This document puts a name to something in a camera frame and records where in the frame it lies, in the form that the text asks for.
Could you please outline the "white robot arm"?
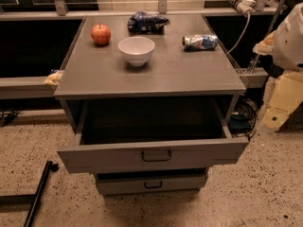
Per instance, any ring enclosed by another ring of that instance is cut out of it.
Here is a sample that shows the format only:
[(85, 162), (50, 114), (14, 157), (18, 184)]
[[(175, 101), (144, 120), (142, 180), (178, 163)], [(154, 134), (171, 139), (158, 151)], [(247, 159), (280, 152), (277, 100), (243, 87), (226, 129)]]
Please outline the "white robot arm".
[(260, 121), (264, 129), (278, 131), (303, 102), (303, 3), (295, 5), (253, 51), (270, 55), (273, 64), (283, 70), (266, 82)]

